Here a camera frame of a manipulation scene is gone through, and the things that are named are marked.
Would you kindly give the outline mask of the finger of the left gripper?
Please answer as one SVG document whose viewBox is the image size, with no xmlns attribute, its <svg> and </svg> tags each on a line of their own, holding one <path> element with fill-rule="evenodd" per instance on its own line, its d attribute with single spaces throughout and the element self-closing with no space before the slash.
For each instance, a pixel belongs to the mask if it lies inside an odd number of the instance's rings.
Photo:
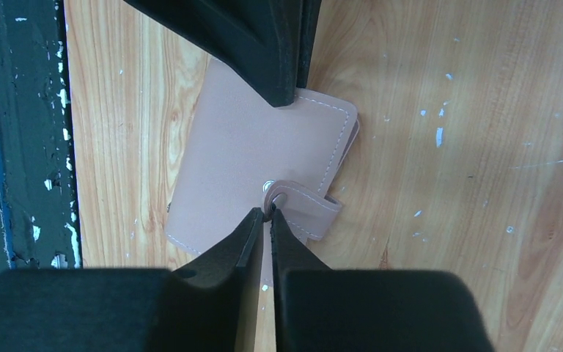
<svg viewBox="0 0 563 352">
<path fill-rule="evenodd" d="M 302 1 L 139 0 L 129 4 L 230 66 L 272 107 L 294 101 Z"/>
<path fill-rule="evenodd" d="M 301 2 L 297 88 L 307 86 L 321 4 L 321 0 L 303 0 Z"/>
</svg>

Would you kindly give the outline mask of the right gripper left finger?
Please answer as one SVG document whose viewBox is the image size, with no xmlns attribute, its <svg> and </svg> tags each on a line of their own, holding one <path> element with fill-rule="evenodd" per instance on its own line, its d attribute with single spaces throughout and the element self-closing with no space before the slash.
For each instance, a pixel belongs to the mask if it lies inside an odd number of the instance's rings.
<svg viewBox="0 0 563 352">
<path fill-rule="evenodd" d="M 0 274 L 0 351 L 252 351 L 263 212 L 175 271 Z"/>
</svg>

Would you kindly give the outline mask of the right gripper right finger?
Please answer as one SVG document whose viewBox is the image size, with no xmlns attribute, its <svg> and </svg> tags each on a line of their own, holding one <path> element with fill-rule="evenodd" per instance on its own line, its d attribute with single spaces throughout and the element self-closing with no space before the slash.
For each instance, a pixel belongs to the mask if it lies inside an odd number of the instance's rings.
<svg viewBox="0 0 563 352">
<path fill-rule="evenodd" d="M 479 308 L 447 271 L 329 268 L 271 213 L 278 351 L 491 351 Z"/>
</svg>

